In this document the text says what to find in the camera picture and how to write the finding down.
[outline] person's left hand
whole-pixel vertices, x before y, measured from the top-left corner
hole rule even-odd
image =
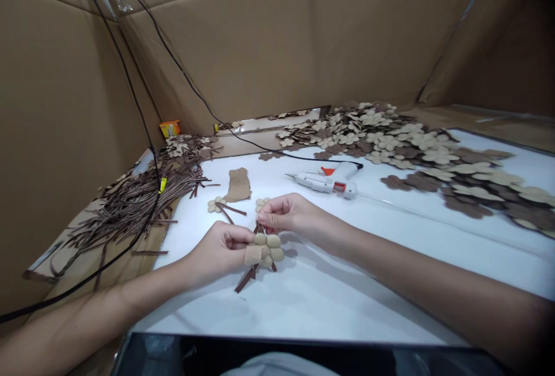
[[[187,265],[189,285],[206,285],[243,265],[245,247],[253,239],[248,228],[216,221],[191,253],[179,260]]]

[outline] person's right hand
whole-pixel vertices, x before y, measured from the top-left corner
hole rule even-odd
[[[297,193],[269,200],[257,220],[268,234],[293,231],[332,255],[339,255],[341,235],[350,227]]]

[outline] yellow tag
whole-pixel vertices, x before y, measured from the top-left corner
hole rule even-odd
[[[162,178],[162,180],[160,181],[160,192],[159,194],[163,193],[164,190],[166,189],[166,182],[168,181],[168,178]]]

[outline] cardboard wall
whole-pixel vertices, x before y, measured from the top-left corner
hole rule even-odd
[[[60,0],[0,0],[0,10],[2,314],[44,298],[50,285],[24,281],[22,272],[147,143],[98,16]],[[136,68],[130,68],[159,138],[158,116]],[[0,327],[0,333],[20,322]]]
[[[419,102],[554,116],[552,7],[550,0],[475,0]]]
[[[350,99],[410,108],[470,0],[146,0],[224,121]],[[164,118],[214,120],[161,46],[148,15],[127,16]]]
[[[555,117],[555,42],[548,0],[525,0],[506,30],[448,92],[458,104]]]

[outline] white work surface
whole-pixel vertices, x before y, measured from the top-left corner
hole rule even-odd
[[[526,185],[555,193],[555,158],[457,131],[461,145],[473,149],[498,149],[516,154],[504,161],[505,169],[526,179]],[[317,148],[295,155],[312,157]],[[355,160],[349,156],[336,157]],[[212,223],[225,221],[222,213],[208,213],[207,202],[227,193],[229,170],[246,168],[251,200],[232,204],[246,217],[229,212],[242,226],[254,229],[257,198],[298,192],[343,220],[401,245],[425,253],[537,295],[553,299],[555,240],[515,226],[506,216],[474,220],[443,206],[437,193],[390,190],[380,178],[410,171],[374,165],[354,177],[360,192],[396,205],[423,211],[445,222],[402,212],[385,204],[358,197],[346,201],[336,194],[320,194],[294,183],[285,173],[316,172],[329,161],[312,162],[289,157],[262,161],[258,155],[216,159],[202,164],[206,177],[221,187],[199,189],[198,197],[183,198],[168,231],[155,268],[188,254]],[[471,234],[498,236],[505,242]],[[417,307],[374,281],[368,274],[292,234],[282,237],[286,258],[277,273],[262,270],[240,294],[235,286],[247,267],[202,289],[184,293],[141,320],[134,331],[171,334],[204,334],[236,337],[304,338],[466,346],[467,343]]]

